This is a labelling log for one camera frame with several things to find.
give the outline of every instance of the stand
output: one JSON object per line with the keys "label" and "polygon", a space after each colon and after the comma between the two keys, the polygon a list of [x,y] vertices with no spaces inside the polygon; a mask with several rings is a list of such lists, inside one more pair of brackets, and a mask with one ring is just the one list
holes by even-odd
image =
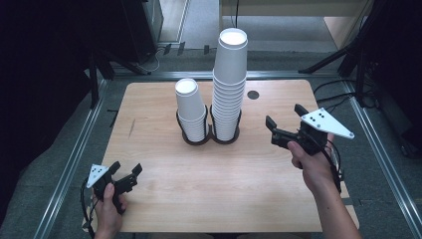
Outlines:
{"label": "stand", "polygon": [[355,96],[360,106],[364,108],[365,104],[363,102],[363,82],[366,71],[366,49],[368,47],[368,41],[370,39],[369,34],[372,34],[376,30],[376,28],[382,24],[379,23],[377,19],[381,11],[383,10],[385,4],[386,0],[374,1],[372,10],[368,18],[366,19],[362,28],[359,30],[357,36],[353,39],[350,44],[348,44],[341,50],[335,52],[334,54],[326,57],[315,65],[303,70],[299,70],[298,73],[312,74],[320,68],[337,60],[338,58],[345,56],[340,66],[338,67],[337,72],[341,77],[348,77],[357,65]]}

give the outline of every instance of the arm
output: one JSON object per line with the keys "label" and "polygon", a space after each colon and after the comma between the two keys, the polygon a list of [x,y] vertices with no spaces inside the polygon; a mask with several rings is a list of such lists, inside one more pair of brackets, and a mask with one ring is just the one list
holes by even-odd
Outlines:
{"label": "arm", "polygon": [[288,143],[288,148],[293,156],[292,164],[303,169],[305,184],[314,195],[325,238],[361,238],[342,203],[323,154],[310,156],[294,141]]}

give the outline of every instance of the stack of paper cups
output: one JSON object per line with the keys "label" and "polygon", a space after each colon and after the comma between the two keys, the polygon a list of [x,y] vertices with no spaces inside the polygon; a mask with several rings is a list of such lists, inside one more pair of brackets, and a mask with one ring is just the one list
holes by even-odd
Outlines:
{"label": "stack of paper cups", "polygon": [[198,84],[193,79],[181,79],[175,88],[180,126],[190,141],[203,140],[208,134],[208,123]]}
{"label": "stack of paper cups", "polygon": [[247,74],[248,38],[244,31],[229,28],[221,32],[213,71],[214,133],[223,141],[234,137]]}

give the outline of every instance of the metal frame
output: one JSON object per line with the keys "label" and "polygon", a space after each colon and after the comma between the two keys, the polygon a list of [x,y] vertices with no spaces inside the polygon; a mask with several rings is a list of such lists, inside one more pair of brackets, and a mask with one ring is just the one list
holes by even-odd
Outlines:
{"label": "metal frame", "polygon": [[[161,72],[154,73],[153,75],[137,76],[129,75],[127,72],[120,72],[116,74],[117,79],[121,80],[133,80],[137,82],[175,82],[181,78],[193,78],[198,81],[210,81],[213,79],[211,71],[206,72]],[[283,80],[283,79],[340,79],[337,72],[319,72],[312,75],[298,74],[297,71],[249,71],[247,74],[248,80]],[[77,139],[75,147],[72,151],[69,161],[62,173],[59,183],[54,191],[46,212],[39,224],[37,232],[34,238],[47,238],[51,232],[53,224],[56,220],[57,214],[59,213],[62,202],[65,199],[66,193],[70,186],[70,183],[75,174],[75,170],[78,166],[79,160],[82,153],[84,152],[85,145],[91,135],[93,126],[97,120],[97,116],[103,105],[103,98],[106,94],[107,82],[102,81],[100,85],[100,92],[102,98],[100,98],[97,106],[90,111],[88,118],[82,128],[81,134]],[[344,84],[344,90],[347,93],[354,91],[351,83]],[[387,182],[389,183],[391,190],[399,204],[405,219],[410,227],[415,238],[422,238],[422,220],[420,213],[410,197],[405,185],[403,184],[400,176],[398,175],[395,167],[385,151],[382,145],[381,139],[377,135],[372,122],[365,109],[362,109],[356,99],[351,99],[350,103],[354,109],[354,112],[371,144],[371,147],[376,155],[379,165],[384,173]]]}

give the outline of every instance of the person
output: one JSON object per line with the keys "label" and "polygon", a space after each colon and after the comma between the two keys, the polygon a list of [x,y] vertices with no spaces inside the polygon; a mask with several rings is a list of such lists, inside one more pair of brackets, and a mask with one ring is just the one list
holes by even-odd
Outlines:
{"label": "person", "polygon": [[[333,135],[329,133],[327,149],[332,146],[329,143],[332,140]],[[324,238],[361,238],[342,203],[325,156],[321,152],[310,156],[295,141],[290,141],[288,148],[292,153],[293,166],[303,170],[304,182],[314,195]],[[105,189],[104,202],[100,201],[96,206],[99,220],[97,239],[112,238],[121,227],[121,215],[112,204],[113,194],[114,188],[110,183]],[[127,204],[122,196],[120,202],[122,209],[125,209]]]}
{"label": "person", "polygon": [[[327,153],[330,153],[333,135],[328,134]],[[324,238],[361,238],[335,187],[329,163],[319,152],[308,155],[295,141],[288,143],[292,164],[303,170],[304,182],[314,195]]]}
{"label": "person", "polygon": [[[117,210],[112,203],[113,195],[114,185],[109,183],[105,187],[104,200],[99,200],[96,205],[96,215],[98,219],[96,239],[111,239],[121,228],[122,218],[121,215],[117,213]],[[123,195],[120,195],[118,200],[121,203],[121,209],[124,211],[127,207],[127,201]]]}

